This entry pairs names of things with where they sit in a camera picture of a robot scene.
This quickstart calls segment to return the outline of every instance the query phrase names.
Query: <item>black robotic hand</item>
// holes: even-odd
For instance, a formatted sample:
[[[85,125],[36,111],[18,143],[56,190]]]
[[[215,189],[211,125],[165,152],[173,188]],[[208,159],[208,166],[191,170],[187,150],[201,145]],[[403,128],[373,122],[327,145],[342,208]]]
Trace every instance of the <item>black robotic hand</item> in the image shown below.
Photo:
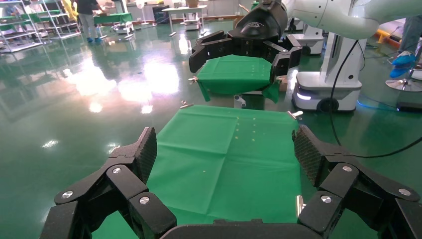
[[[226,55],[262,57],[272,63],[270,82],[298,66],[302,48],[294,37],[281,36],[288,23],[286,10],[276,1],[254,8],[227,34],[218,31],[199,38],[189,58],[189,68],[197,72],[208,59]]]

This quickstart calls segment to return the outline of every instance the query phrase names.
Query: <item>white table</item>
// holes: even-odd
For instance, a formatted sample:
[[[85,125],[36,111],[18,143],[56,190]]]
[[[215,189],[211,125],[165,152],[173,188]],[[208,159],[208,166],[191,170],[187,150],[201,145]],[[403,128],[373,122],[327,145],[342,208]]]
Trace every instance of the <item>white table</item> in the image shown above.
[[[173,24],[171,21],[171,15],[173,14],[186,14],[186,13],[201,13],[201,18],[202,18],[202,29],[204,29],[204,15],[202,13],[202,9],[206,8],[207,5],[199,5],[198,7],[187,7],[187,6],[182,6],[179,8],[166,8],[163,9],[161,11],[167,11],[169,13],[169,19],[170,19],[170,29],[171,29],[171,34],[170,36],[174,36],[176,34],[175,31],[173,31]]]

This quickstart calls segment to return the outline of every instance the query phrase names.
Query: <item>green cloth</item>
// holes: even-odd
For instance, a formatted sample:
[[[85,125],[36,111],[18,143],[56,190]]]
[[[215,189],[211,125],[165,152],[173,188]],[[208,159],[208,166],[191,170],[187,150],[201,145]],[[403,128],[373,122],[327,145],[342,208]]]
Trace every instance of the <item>green cloth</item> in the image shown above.
[[[251,10],[252,10],[252,9],[254,9],[254,8],[255,8],[258,4],[259,4],[259,2],[254,1],[254,2],[252,3]]]
[[[11,18],[15,18],[15,16],[5,16],[5,17],[2,17],[0,19],[11,19]],[[7,30],[12,29],[12,28],[13,28],[13,24],[0,26],[0,31],[7,31]]]
[[[100,24],[100,23],[110,23],[110,22],[120,22],[125,23],[128,21],[133,21],[132,14],[127,13],[113,13],[107,16],[95,16],[94,17],[94,23]]]
[[[60,10],[51,10],[50,11],[51,15],[60,14],[60,13],[61,13]],[[37,13],[30,13],[30,14],[23,14],[22,18],[28,20],[29,16],[31,17],[31,19],[34,23],[42,22],[42,21],[50,21],[50,17],[48,16],[48,13],[46,11],[40,11],[40,12],[37,12]]]
[[[179,225],[214,219],[295,223],[300,167],[286,113],[192,106],[158,134],[148,187]]]
[[[210,100],[208,90],[214,93],[236,95],[256,91],[270,84],[271,63],[263,58],[228,55],[208,60],[197,75],[199,87],[206,101]],[[274,91],[264,96],[278,101]]]

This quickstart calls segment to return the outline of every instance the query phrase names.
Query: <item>laboratory floor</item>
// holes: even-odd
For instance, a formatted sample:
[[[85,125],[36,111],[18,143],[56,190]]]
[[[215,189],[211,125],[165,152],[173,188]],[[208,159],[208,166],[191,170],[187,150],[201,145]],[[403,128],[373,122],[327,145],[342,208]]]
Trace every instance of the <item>laboratory floor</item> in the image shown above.
[[[230,30],[232,22],[206,22],[205,28],[208,33]],[[175,30],[178,34],[169,37],[169,25],[159,25],[137,31],[131,40],[112,36],[89,45],[79,36],[0,56],[1,239],[37,238],[56,193],[97,170],[115,147],[135,142],[144,127],[159,132],[182,100],[233,106],[232,96],[212,95],[205,102],[199,87],[189,84],[188,58],[199,32],[185,32],[179,24]],[[380,45],[365,55],[392,52]],[[320,64],[319,56],[303,57],[291,74],[317,71]],[[399,99],[422,103],[422,93],[402,93],[385,85],[390,70],[387,57],[366,59],[359,78],[362,93],[391,105]],[[287,92],[280,93],[278,104],[251,99],[250,107],[291,110],[293,85],[290,81]],[[378,109],[357,104],[356,111],[334,116],[339,138],[351,152],[382,154],[420,137],[422,114],[396,112],[364,97],[360,101]],[[319,139],[335,142],[327,114],[305,113],[301,123]],[[421,149],[422,144],[361,162],[422,194]],[[94,238],[135,235],[114,214]],[[376,233],[346,211],[332,238],[376,238]]]

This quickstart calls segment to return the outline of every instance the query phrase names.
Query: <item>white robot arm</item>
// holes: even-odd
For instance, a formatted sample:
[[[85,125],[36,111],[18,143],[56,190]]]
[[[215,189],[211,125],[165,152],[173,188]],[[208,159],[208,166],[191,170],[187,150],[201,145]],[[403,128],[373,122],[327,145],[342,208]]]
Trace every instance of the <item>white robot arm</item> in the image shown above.
[[[422,14],[421,0],[282,0],[289,18],[350,39],[372,36],[380,24]]]

